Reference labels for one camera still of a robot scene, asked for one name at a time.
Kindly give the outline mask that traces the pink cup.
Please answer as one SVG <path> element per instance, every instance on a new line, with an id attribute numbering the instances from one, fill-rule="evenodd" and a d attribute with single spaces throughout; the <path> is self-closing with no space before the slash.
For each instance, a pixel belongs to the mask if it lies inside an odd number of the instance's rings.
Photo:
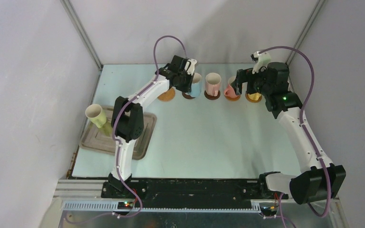
<path id="1" fill-rule="evenodd" d="M 220 93 L 221 76 L 217 73 L 209 73 L 205 77 L 206 95 L 217 97 Z"/>
<path id="2" fill-rule="evenodd" d="M 231 97 L 237 96 L 235 90 L 233 89 L 233 87 L 231 85 L 231 83 L 233 83 L 234 80 L 235 80 L 235 76 L 231 76 L 228 79 L 228 84 L 227 84 L 227 87 L 224 90 L 224 95 L 231 96 Z"/>

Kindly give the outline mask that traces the light blue cup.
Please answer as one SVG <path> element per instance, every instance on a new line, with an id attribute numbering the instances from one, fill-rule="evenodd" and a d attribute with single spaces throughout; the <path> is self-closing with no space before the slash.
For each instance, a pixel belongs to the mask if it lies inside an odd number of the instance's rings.
<path id="1" fill-rule="evenodd" d="M 189 96 L 196 98 L 201 94 L 202 91 L 202 76 L 199 73 L 194 73 L 191 92 L 188 93 Z"/>

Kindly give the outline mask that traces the woven rattan coaster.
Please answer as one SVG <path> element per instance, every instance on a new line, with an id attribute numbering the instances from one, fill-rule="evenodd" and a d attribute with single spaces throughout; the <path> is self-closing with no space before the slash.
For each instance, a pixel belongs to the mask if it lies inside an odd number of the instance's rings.
<path id="1" fill-rule="evenodd" d="M 162 102 L 169 102 L 169 101 L 173 100 L 174 97 L 175 97 L 175 89 L 174 88 L 170 88 L 166 92 L 164 92 L 161 95 L 159 95 L 157 97 L 157 99 L 160 100 L 160 101 L 162 101 Z"/>

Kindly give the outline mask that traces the dark wooden coaster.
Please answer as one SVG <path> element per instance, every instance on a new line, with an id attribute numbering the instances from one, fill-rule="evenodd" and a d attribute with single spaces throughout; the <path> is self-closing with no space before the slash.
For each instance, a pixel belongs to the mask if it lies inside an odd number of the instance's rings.
<path id="1" fill-rule="evenodd" d="M 186 94 L 186 93 L 184 93 L 184 92 L 182 92 L 182 96 L 183 96 L 185 99 L 188 99 L 188 100 L 192 100 L 192 99 L 194 99 L 194 97 L 192 97 L 191 95 Z"/>
<path id="2" fill-rule="evenodd" d="M 220 95 L 221 95 L 220 91 L 217 91 L 217 95 L 216 96 L 209 95 L 206 91 L 204 91 L 204 96 L 208 100 L 217 100 L 220 97 Z"/>

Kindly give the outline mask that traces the pink cup front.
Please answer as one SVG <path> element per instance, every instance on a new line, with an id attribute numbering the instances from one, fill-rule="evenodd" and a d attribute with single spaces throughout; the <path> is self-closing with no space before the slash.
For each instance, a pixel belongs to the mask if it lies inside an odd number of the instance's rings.
<path id="1" fill-rule="evenodd" d="M 221 76 L 217 73 L 209 73 L 205 77 L 206 95 L 217 97 L 220 93 Z"/>

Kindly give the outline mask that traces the light green cup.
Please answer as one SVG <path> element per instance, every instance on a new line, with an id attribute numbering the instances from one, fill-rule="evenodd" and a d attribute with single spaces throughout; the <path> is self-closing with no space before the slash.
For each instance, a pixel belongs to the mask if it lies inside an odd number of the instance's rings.
<path id="1" fill-rule="evenodd" d="M 106 114 L 101 105 L 91 104 L 85 110 L 85 116 L 92 122 L 97 128 L 102 128 L 107 123 Z"/>

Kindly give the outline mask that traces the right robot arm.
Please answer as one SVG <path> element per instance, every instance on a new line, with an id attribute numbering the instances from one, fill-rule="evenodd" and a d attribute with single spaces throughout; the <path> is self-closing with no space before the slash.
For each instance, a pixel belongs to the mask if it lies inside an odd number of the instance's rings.
<path id="1" fill-rule="evenodd" d="M 231 83 L 237 95 L 260 93 L 274 118 L 285 129 L 296 153 L 300 172 L 298 176 L 281 172 L 260 175 L 263 182 L 257 186 L 258 194 L 265 199 L 276 192 L 289 195 L 297 204 L 335 198 L 346 177 L 342 165 L 334 165 L 319 145 L 308 125 L 303 104 L 294 92 L 289 91 L 289 67 L 285 63 L 272 62 L 259 71 L 253 68 L 237 70 Z"/>

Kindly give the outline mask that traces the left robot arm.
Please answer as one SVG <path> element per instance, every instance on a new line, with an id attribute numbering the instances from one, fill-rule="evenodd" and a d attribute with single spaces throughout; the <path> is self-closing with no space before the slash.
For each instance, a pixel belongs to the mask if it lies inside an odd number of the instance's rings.
<path id="1" fill-rule="evenodd" d="M 127 181 L 132 176 L 134 145 L 143 133 L 144 110 L 171 88 L 190 92 L 197 63 L 196 59 L 174 56 L 164 67 L 157 67 L 152 80 L 140 90 L 115 100 L 111 122 L 116 142 L 115 164 L 108 183 L 118 197 L 125 198 L 131 192 L 131 184 Z"/>

